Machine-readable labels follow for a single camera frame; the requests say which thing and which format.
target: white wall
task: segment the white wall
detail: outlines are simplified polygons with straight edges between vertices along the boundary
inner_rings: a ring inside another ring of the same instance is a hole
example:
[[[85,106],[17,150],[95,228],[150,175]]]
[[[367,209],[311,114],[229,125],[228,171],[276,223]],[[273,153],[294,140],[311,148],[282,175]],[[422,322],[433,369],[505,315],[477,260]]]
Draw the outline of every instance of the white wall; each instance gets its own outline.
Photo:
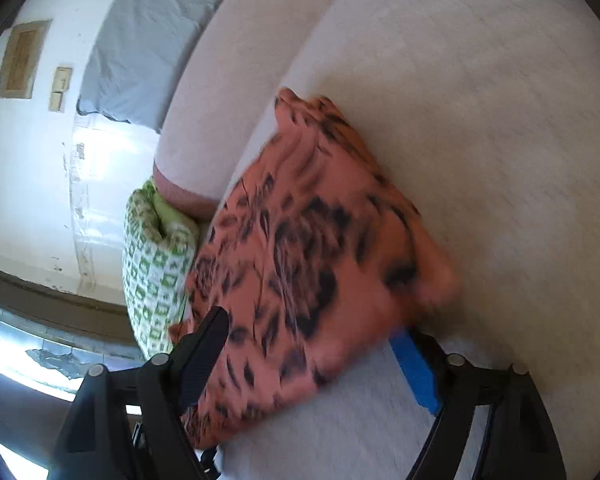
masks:
[[[53,19],[33,97],[0,99],[0,269],[68,292],[80,285],[68,181],[75,103],[112,1],[28,0],[16,23]],[[0,38],[0,64],[9,34]],[[58,66],[74,69],[62,114],[47,110]]]

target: wall switch plate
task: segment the wall switch plate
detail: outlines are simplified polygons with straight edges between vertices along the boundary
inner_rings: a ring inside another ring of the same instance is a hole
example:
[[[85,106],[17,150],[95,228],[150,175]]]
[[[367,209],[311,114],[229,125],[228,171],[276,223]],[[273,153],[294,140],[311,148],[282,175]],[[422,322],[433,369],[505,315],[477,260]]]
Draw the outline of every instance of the wall switch plate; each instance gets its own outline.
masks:
[[[50,112],[61,112],[62,111],[62,92],[51,92],[51,99],[49,99],[49,111]]]
[[[54,75],[54,83],[51,87],[51,91],[66,92],[69,89],[72,73],[73,70],[68,67],[59,66],[56,68],[56,74]]]

